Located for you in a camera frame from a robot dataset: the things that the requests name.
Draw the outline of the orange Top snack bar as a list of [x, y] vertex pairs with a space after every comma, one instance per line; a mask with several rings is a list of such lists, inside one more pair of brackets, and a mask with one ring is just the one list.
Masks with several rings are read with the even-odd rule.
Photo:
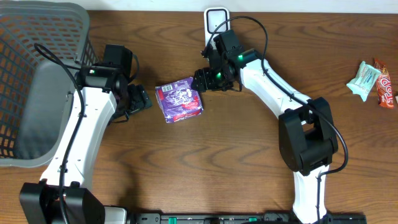
[[381, 73], [376, 80], [379, 106], [383, 108], [393, 109], [394, 102], [392, 95], [392, 85], [387, 67], [382, 61], [375, 58], [374, 68], [379, 70]]

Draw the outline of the teal snack packet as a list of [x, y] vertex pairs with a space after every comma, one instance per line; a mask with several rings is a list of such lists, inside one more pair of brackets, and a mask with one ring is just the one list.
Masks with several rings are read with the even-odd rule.
[[381, 72], [365, 61], [359, 65], [356, 76], [346, 86], [354, 95], [359, 95], [365, 102]]

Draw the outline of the purple square snack packet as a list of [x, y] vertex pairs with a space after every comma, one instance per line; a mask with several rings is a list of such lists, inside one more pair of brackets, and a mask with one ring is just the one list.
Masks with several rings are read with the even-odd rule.
[[192, 77], [155, 88], [155, 95], [166, 123], [175, 123], [201, 114], [199, 93], [191, 88]]

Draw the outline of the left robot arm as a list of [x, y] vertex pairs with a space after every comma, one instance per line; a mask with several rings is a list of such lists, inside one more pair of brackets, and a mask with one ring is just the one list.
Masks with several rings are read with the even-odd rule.
[[93, 168], [107, 125], [143, 110], [142, 86], [120, 65], [83, 66], [73, 79], [70, 117], [56, 153], [38, 183], [19, 195], [29, 223], [129, 223], [127, 210], [103, 205], [90, 191]]

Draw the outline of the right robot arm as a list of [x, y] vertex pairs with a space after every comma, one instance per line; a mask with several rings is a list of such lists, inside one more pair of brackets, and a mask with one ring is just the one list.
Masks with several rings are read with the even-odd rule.
[[201, 54], [209, 66], [195, 72], [193, 89], [226, 91], [238, 82], [262, 100], [278, 119], [279, 151], [294, 175], [293, 213], [300, 223], [320, 223], [327, 215], [325, 177], [340, 138], [329, 103], [291, 87], [257, 50], [207, 47]]

